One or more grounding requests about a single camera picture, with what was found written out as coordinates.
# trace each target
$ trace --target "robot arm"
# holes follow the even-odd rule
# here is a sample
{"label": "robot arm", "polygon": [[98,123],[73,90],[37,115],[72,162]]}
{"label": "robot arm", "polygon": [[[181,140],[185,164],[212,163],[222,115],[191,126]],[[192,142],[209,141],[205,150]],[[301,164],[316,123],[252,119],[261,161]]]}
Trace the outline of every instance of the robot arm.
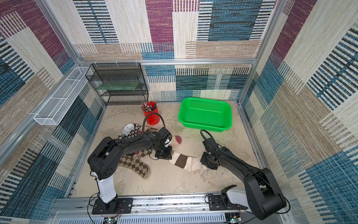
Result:
{"label": "robot arm", "polygon": [[171,146],[165,145],[170,139],[171,134],[166,128],[161,128],[159,132],[144,133],[127,139],[113,140],[111,137],[105,137],[89,156],[87,162],[97,178],[103,180],[113,175],[123,155],[141,149],[152,148],[156,151],[157,158],[171,159]]}
{"label": "robot arm", "polygon": [[113,140],[111,137],[105,137],[89,156],[87,162],[96,177],[99,200],[103,210],[113,211],[110,208],[116,208],[118,204],[117,193],[114,189],[113,174],[117,169],[118,162],[123,155],[133,153],[141,149],[152,148],[158,159],[171,159],[171,134],[165,128],[163,118],[157,114],[163,121],[164,127],[158,132],[144,133],[145,121],[143,122],[142,135],[127,139]]}
{"label": "robot arm", "polygon": [[[203,131],[208,133],[205,130],[200,130],[205,139],[203,144],[206,149],[201,157],[201,163],[213,170],[216,170],[218,166],[223,166],[235,174],[245,185],[245,191],[235,185],[222,190],[221,199],[225,207],[230,208],[236,204],[244,205],[250,207],[256,217],[264,220],[286,206],[285,197],[269,169],[261,170],[245,163],[233,155],[228,148],[220,148],[210,133],[208,134],[211,138],[205,138]],[[152,148],[156,151],[156,158],[171,159],[172,148],[168,146],[171,137],[170,132],[164,126],[158,132],[143,132],[141,136],[121,140],[105,137],[100,142],[87,162],[91,173],[93,172],[97,180],[100,192],[98,204],[101,208],[103,207],[101,210],[103,214],[109,214],[118,208],[119,202],[114,189],[113,174],[120,158],[141,149]]]}
{"label": "robot arm", "polygon": [[208,133],[205,130],[200,131],[205,139],[203,144],[206,150],[200,160],[201,163],[213,170],[216,170],[218,166],[223,166],[235,174],[245,185],[246,193],[240,191],[235,185],[222,190],[221,199],[225,207],[230,208],[235,204],[248,205],[258,219],[264,220],[286,206],[285,197],[269,169],[259,169],[245,163],[228,148],[220,148],[209,133],[210,138],[205,138],[203,131]]}

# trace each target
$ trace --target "argyle sock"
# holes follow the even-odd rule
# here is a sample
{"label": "argyle sock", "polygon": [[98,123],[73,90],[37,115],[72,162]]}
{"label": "argyle sock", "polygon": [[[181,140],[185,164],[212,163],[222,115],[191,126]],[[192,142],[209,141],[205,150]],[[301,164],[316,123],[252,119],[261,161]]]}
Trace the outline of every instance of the argyle sock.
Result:
{"label": "argyle sock", "polygon": [[145,164],[142,160],[140,160],[140,157],[137,155],[123,156],[119,160],[118,165],[133,170],[144,179],[148,178],[149,176],[149,166]]}
{"label": "argyle sock", "polygon": [[[117,139],[125,139],[138,136],[140,126],[134,124],[134,128],[129,132],[128,136],[119,135]],[[128,168],[136,172],[139,176],[146,179],[149,177],[149,166],[144,163],[140,158],[152,153],[152,149],[142,149],[137,152],[122,156],[118,162],[119,166]]]}

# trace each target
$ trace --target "mounting plate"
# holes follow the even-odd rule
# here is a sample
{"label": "mounting plate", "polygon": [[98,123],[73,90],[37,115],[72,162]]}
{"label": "mounting plate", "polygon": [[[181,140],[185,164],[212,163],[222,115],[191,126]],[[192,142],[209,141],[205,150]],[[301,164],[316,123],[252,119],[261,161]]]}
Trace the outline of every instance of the mounting plate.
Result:
{"label": "mounting plate", "polygon": [[233,208],[225,208],[223,206],[221,196],[220,195],[209,195],[209,209],[210,211],[219,211],[219,210],[239,210],[239,206],[235,205]]}
{"label": "mounting plate", "polygon": [[102,200],[97,199],[95,201],[92,214],[117,214],[120,211],[120,206],[118,206],[119,204],[122,206],[122,214],[129,214],[132,210],[132,202],[133,198],[117,198],[113,199],[106,205]]}

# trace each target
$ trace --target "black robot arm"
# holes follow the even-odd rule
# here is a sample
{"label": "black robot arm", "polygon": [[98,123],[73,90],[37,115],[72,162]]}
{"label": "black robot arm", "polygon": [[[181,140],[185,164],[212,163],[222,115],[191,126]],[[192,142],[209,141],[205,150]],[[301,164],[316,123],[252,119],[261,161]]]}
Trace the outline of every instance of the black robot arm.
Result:
{"label": "black robot arm", "polygon": [[166,128],[127,139],[113,140],[111,137],[105,137],[87,162],[97,178],[103,180],[116,171],[122,156],[141,149],[152,148],[156,151],[155,156],[158,159],[171,159],[171,146],[165,146],[166,141],[169,142],[170,139],[171,134]]}
{"label": "black robot arm", "polygon": [[[248,205],[258,219],[264,220],[286,207],[285,197],[269,169],[259,169],[247,164],[237,158],[228,148],[219,147],[209,133],[210,138],[205,138],[203,131],[208,133],[205,130],[200,131],[205,139],[203,144],[206,150],[201,158],[201,163],[213,170],[216,170],[218,166],[223,166],[235,174],[244,183]],[[234,205],[225,195],[228,189],[222,191],[224,195],[221,198],[226,207],[233,207]]]}

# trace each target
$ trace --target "beige sock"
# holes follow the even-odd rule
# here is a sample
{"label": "beige sock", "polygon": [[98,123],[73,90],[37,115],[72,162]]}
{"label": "beige sock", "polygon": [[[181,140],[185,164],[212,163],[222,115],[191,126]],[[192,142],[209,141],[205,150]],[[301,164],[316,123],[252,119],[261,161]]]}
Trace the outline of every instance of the beige sock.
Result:
{"label": "beige sock", "polygon": [[183,154],[177,153],[175,151],[172,151],[171,160],[169,160],[170,163],[183,168],[187,172],[192,172],[195,170],[200,170],[200,173],[204,172],[204,170],[207,170],[208,168],[201,164],[200,159],[201,157],[190,157],[185,156]]}

